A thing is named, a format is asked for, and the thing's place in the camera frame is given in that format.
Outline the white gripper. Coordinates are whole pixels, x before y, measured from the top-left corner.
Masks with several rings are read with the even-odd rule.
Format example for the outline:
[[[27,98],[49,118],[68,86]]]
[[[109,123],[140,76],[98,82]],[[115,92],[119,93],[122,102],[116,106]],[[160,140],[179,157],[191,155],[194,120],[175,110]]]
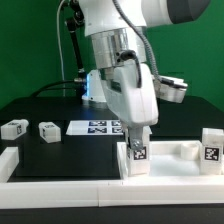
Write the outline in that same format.
[[[143,148],[143,126],[158,122],[158,107],[149,67],[140,65],[142,86],[137,88],[136,65],[132,62],[112,71],[110,80],[102,80],[108,108],[128,127],[132,150]]]

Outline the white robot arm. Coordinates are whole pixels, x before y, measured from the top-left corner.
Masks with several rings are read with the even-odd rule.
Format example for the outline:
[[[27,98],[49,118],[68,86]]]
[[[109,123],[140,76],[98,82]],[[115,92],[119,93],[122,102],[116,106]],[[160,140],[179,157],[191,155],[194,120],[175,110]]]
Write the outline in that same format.
[[[75,24],[92,40],[109,109],[121,120],[130,149],[158,122],[159,98],[180,103],[188,85],[159,73],[144,30],[197,20],[211,0],[71,0]]]

